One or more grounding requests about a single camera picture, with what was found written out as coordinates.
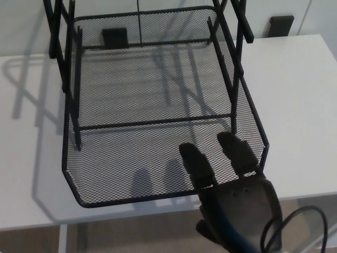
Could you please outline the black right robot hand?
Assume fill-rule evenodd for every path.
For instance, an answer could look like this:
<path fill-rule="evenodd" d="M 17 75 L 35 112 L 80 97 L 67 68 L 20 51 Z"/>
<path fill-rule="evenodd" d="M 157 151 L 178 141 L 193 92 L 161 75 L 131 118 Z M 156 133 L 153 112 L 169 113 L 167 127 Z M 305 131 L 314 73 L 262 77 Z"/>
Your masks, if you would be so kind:
<path fill-rule="evenodd" d="M 179 152 L 201 202 L 196 231 L 228 252 L 280 252 L 282 236 L 272 238 L 282 222 L 282 209 L 249 144 L 230 132 L 217 140 L 238 179 L 219 184 L 205 154 L 191 143 Z"/>

